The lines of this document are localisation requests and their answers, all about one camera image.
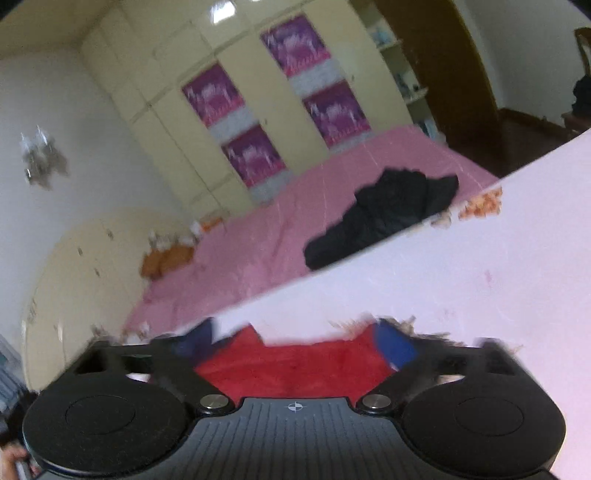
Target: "purple poster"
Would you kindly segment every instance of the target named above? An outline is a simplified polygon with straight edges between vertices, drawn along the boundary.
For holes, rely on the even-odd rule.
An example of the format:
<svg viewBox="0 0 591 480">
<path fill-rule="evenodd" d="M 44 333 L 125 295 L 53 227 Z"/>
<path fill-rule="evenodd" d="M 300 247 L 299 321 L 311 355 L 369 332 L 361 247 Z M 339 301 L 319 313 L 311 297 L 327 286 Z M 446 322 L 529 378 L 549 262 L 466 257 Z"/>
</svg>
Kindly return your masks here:
<svg viewBox="0 0 591 480">
<path fill-rule="evenodd" d="M 328 147 L 371 130 L 347 82 L 340 82 L 304 99 L 304 105 Z"/>
<path fill-rule="evenodd" d="M 183 93 L 206 127 L 244 105 L 242 95 L 219 63 L 186 84 Z"/>
<path fill-rule="evenodd" d="M 285 169 L 283 160 L 260 125 L 224 145 L 222 150 L 249 188 Z"/>
<path fill-rule="evenodd" d="M 330 58 L 330 52 L 305 15 L 299 15 L 261 34 L 261 40 L 287 78 Z"/>
</svg>

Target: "brown door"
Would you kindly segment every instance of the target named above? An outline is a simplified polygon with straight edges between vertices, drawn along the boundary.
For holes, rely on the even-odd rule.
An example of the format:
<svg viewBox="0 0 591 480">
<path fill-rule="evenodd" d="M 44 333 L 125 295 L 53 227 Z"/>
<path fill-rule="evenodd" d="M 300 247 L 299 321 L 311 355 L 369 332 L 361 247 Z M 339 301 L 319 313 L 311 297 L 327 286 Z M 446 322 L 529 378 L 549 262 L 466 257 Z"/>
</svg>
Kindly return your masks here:
<svg viewBox="0 0 591 480">
<path fill-rule="evenodd" d="M 499 134 L 482 61 L 452 0 L 375 0 L 397 37 L 450 147 Z"/>
</svg>

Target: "metal screw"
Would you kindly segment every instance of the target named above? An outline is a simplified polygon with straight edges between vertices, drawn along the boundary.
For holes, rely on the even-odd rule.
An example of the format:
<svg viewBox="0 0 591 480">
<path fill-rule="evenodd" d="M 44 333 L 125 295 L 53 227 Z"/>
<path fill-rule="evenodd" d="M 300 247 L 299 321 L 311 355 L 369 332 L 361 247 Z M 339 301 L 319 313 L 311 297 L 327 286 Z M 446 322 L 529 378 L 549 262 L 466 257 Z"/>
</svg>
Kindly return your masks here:
<svg viewBox="0 0 591 480">
<path fill-rule="evenodd" d="M 388 407 L 392 401 L 386 395 L 372 394 L 363 398 L 363 404 L 370 410 L 381 410 Z"/>
<path fill-rule="evenodd" d="M 200 400 L 200 403 L 203 407 L 205 407 L 208 410 L 218 410 L 228 405 L 230 403 L 230 400 L 225 395 L 214 393 L 211 395 L 205 395 Z"/>
</svg>

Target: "pink bedsheet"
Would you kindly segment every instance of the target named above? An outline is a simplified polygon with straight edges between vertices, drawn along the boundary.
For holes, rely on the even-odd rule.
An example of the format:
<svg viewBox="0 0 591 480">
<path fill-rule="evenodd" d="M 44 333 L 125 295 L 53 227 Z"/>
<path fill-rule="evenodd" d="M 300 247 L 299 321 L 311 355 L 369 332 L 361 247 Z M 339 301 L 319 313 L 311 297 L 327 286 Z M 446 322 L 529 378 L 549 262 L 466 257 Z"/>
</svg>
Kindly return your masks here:
<svg viewBox="0 0 591 480">
<path fill-rule="evenodd" d="M 190 265 L 149 286 L 127 330 L 147 324 L 149 336 L 157 336 L 306 275 L 305 244 L 338 221 L 355 190 L 374 183 L 385 167 L 457 174 L 456 202 L 496 181 L 415 127 L 383 133 L 305 172 L 269 206 L 211 231 Z"/>
</svg>

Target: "red fabric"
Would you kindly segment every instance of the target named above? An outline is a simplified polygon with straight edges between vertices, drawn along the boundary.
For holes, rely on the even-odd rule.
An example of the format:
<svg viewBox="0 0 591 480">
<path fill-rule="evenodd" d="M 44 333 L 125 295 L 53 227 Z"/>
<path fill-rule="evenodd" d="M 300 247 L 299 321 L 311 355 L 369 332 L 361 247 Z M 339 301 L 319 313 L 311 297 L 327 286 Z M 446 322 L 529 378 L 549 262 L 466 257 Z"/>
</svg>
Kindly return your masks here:
<svg viewBox="0 0 591 480">
<path fill-rule="evenodd" d="M 374 346 L 373 329 L 354 340 L 265 346 L 249 326 L 195 371 L 236 404 L 244 397 L 349 397 L 355 404 L 392 374 Z"/>
</svg>

